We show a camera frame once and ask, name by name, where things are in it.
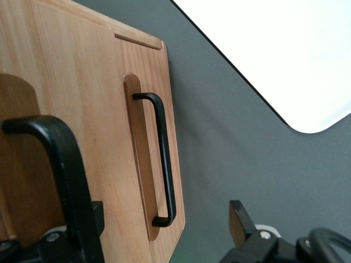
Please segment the wood grain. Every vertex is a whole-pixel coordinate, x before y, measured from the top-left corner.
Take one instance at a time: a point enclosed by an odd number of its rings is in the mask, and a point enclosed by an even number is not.
[[[135,101],[132,98],[133,94],[141,93],[140,80],[136,75],[126,75],[124,77],[124,92],[126,93],[135,165],[139,175],[140,191],[143,199],[148,236],[149,240],[154,241],[160,228],[152,226],[153,219],[158,216],[158,210],[143,102]]]
[[[116,39],[115,48],[116,52],[120,52],[123,55],[124,73],[127,75],[136,75],[140,79],[141,91],[156,93],[160,96],[165,106],[177,216],[170,227],[161,228],[157,238],[149,242],[152,261],[154,263],[164,263],[170,260],[185,225],[182,183],[180,180],[177,138],[166,47],[162,50],[153,50]],[[143,101],[143,105],[158,213],[160,216],[166,217],[167,206],[162,178],[155,112],[151,102]]]
[[[67,12],[68,14],[78,16],[81,19],[93,22],[97,25],[108,27],[115,34],[115,37],[143,45],[153,49],[162,49],[162,41],[157,37],[149,35],[143,31],[137,30],[131,26],[116,21],[108,16],[100,14],[94,10],[86,8],[78,3],[69,0],[37,0],[42,4],[54,7]]]

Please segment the cabinet handle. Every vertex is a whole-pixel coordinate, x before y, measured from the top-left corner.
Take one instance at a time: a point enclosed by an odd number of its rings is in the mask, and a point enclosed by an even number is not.
[[[31,134],[48,154],[67,225],[67,235],[88,263],[104,263],[83,160],[71,129],[53,116],[8,119],[6,134]]]
[[[160,147],[163,184],[165,185],[168,217],[156,216],[152,221],[152,226],[170,226],[176,217],[176,199],[174,197],[174,187],[172,178],[171,158],[169,155],[169,145],[167,136],[165,107],[161,98],[155,93],[135,93],[133,100],[150,100],[155,109],[158,145]]]

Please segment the wooden strip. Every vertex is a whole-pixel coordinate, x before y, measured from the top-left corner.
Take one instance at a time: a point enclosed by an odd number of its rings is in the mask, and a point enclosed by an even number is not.
[[[115,34],[116,38],[129,41],[138,45],[143,45],[152,49],[161,50],[163,47],[162,41],[157,37],[149,35],[141,30],[137,30],[124,23],[116,21],[108,16],[100,14],[83,5],[70,0],[32,0],[40,2],[49,7],[59,9],[62,12],[69,13],[84,20],[88,20],[97,25],[108,27]]]
[[[152,175],[148,135],[145,124],[143,102],[132,98],[134,93],[141,93],[140,80],[136,75],[124,77],[124,90],[129,113],[129,125],[131,127],[135,164],[139,175],[141,197],[143,199],[146,227],[149,240],[156,239],[160,228],[152,226],[152,220],[158,216],[157,201]]]

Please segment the black clamp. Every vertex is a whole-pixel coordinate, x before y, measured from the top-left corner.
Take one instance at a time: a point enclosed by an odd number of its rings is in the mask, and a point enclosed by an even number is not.
[[[31,134],[45,147],[67,231],[48,233],[24,249],[17,241],[2,241],[0,263],[104,263],[99,238],[104,230],[103,204],[91,201],[81,153],[70,128],[53,116],[9,119],[1,128],[6,134]]]
[[[230,201],[229,228],[236,249],[220,263],[344,263],[331,244],[351,253],[351,241],[326,228],[313,229],[296,245],[270,231],[257,230],[240,201]]]

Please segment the wooden panel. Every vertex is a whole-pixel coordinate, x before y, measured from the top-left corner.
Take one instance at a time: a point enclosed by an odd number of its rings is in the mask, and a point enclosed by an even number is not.
[[[140,79],[142,92],[158,94],[165,105],[177,216],[170,227],[161,228],[157,238],[149,242],[153,262],[165,263],[169,261],[185,225],[167,53],[165,47],[162,50],[154,50],[119,39],[116,39],[115,42],[117,52],[123,54],[123,73],[136,75]],[[155,113],[151,102],[145,101],[143,104],[158,213],[160,216],[167,216]]]
[[[152,262],[114,32],[18,0],[0,2],[0,29],[0,72],[28,82],[40,113],[77,139],[92,199],[104,203],[106,263]]]
[[[100,14],[96,11],[88,9],[78,3],[69,0],[36,0],[45,4],[61,10],[62,12],[67,12],[76,17],[91,21],[97,25],[102,25],[113,30],[115,36],[120,39],[124,39],[136,44],[144,45],[146,47],[154,49],[162,49],[162,41],[157,37],[149,35],[143,31],[137,30],[131,26],[123,24],[116,21],[108,16]]]
[[[158,216],[158,210],[143,102],[135,101],[132,98],[133,94],[141,93],[140,80],[136,75],[126,75],[124,77],[124,92],[126,93],[129,125],[131,127],[135,165],[139,175],[146,227],[148,228],[149,240],[153,241],[156,239],[160,228],[152,226],[153,219]]]

